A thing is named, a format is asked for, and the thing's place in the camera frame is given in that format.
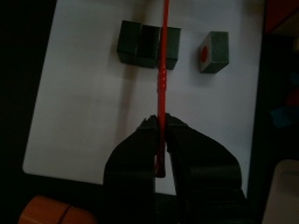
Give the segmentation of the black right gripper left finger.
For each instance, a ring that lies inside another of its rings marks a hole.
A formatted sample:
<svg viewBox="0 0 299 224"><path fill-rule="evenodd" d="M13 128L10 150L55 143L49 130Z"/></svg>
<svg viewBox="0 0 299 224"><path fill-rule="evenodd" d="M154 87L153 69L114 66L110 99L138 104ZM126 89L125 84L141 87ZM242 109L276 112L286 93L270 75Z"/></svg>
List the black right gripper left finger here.
<svg viewBox="0 0 299 224"><path fill-rule="evenodd" d="M154 224L156 117L116 146L103 169L105 224Z"/></svg>

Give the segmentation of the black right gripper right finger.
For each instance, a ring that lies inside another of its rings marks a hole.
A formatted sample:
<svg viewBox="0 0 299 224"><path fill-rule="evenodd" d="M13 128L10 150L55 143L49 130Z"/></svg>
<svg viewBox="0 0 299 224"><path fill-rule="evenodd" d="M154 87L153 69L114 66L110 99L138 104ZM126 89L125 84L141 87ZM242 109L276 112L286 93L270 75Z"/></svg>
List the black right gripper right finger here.
<svg viewBox="0 0 299 224"><path fill-rule="evenodd" d="M172 115L165 141L180 224L249 224L238 161L225 147Z"/></svg>

